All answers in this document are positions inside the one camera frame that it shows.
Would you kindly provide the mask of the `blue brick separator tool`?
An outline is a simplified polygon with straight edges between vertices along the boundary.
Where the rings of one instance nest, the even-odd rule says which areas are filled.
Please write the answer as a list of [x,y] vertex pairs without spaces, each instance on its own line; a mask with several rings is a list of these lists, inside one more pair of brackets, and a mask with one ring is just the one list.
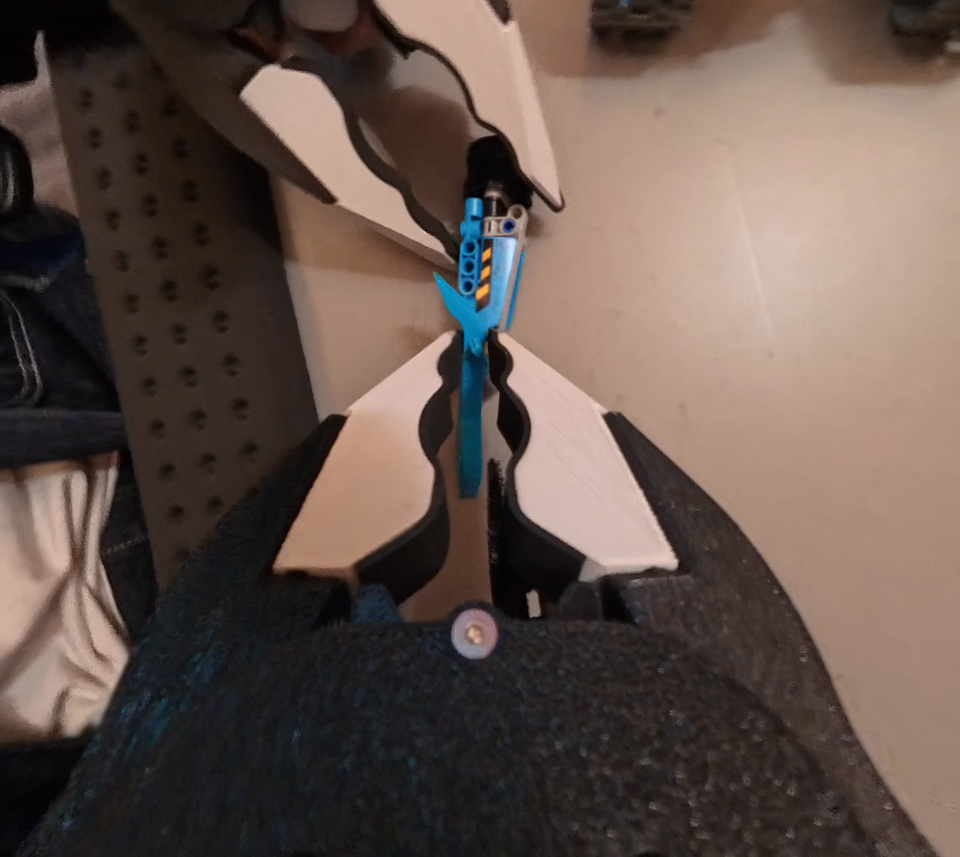
[[483,402],[489,375],[487,353],[491,319],[479,307],[483,287],[467,294],[438,273],[434,274],[442,301],[459,324],[462,336],[461,386],[457,435],[459,494],[464,499],[478,496],[484,474]]

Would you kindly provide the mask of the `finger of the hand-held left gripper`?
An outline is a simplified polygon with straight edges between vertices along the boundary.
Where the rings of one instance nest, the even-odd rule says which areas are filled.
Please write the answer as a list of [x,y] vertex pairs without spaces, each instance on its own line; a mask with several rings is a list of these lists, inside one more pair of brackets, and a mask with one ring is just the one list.
[[513,17],[490,0],[373,0],[398,39],[440,60],[475,120],[512,152],[522,177],[556,212],[565,199],[534,73]]
[[454,268],[459,249],[450,229],[420,203],[372,145],[354,109],[320,75],[269,64],[239,96],[334,204],[437,267]]

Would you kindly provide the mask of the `blue grey brick assembly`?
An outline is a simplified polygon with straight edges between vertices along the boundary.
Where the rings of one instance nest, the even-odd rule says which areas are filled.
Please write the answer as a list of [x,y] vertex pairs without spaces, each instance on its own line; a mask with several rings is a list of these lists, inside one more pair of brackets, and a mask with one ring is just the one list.
[[497,136],[473,141],[466,153],[458,290],[486,330],[512,326],[532,204],[506,143]]

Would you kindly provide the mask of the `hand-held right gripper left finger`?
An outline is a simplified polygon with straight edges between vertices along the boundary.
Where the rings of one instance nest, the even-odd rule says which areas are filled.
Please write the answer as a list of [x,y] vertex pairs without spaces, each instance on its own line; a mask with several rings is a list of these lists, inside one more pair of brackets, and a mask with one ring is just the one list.
[[358,398],[272,565],[406,602],[441,571],[450,511],[440,453],[453,430],[460,335],[449,331]]

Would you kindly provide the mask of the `black dimpled mat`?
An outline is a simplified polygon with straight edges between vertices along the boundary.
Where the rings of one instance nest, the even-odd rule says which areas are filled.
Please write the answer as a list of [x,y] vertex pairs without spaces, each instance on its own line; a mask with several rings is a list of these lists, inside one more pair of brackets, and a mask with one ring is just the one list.
[[265,171],[138,44],[52,51],[159,590],[317,425]]

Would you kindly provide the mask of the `white desk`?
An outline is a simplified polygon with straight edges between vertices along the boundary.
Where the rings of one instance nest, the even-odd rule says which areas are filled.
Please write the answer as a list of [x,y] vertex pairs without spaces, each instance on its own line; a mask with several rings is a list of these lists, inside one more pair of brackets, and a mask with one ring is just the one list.
[[887,0],[701,0],[662,49],[511,0],[558,155],[512,335],[737,522],[958,855],[958,62]]

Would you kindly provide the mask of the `person's leg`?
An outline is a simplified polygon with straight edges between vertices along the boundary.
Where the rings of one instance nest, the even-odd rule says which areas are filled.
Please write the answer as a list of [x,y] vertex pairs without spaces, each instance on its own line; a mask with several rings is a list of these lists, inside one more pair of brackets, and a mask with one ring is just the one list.
[[101,559],[134,643],[158,581],[84,238],[73,215],[33,203],[2,217],[1,467],[116,452]]

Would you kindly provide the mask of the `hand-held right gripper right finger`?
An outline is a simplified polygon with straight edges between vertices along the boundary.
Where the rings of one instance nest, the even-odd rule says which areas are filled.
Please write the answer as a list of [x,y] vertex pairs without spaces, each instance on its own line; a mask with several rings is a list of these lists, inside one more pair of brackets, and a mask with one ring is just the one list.
[[504,479],[503,558],[529,587],[673,573],[679,560],[616,414],[507,334],[488,342]]

